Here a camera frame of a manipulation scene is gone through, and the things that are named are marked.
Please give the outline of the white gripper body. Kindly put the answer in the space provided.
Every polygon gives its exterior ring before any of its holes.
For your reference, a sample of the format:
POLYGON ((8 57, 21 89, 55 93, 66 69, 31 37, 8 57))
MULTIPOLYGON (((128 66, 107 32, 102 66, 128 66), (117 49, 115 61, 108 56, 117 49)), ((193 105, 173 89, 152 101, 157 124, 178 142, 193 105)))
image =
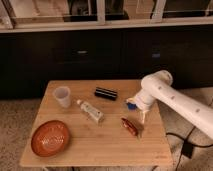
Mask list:
POLYGON ((142 112, 148 112, 154 104, 154 98, 144 89, 141 89, 133 97, 127 98, 126 102, 136 105, 142 112))

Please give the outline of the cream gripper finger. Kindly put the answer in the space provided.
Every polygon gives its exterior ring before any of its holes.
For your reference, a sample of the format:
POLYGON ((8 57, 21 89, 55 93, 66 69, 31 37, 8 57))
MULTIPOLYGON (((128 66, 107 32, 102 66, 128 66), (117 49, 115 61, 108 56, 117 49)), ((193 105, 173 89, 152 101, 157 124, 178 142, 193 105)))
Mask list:
POLYGON ((146 113, 147 113, 147 112, 140 111, 140 117, 141 117, 141 123, 142 123, 142 124, 145 123, 146 113))

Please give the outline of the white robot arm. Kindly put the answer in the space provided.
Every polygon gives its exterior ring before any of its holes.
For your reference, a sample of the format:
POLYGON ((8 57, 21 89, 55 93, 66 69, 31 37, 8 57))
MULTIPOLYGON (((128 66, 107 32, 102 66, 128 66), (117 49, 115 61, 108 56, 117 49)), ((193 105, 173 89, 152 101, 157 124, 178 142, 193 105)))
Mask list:
POLYGON ((172 83, 173 77, 167 70, 146 75, 141 80, 141 90, 127 103, 136 105, 145 121, 155 100, 159 100, 213 139, 213 109, 175 90, 172 83))

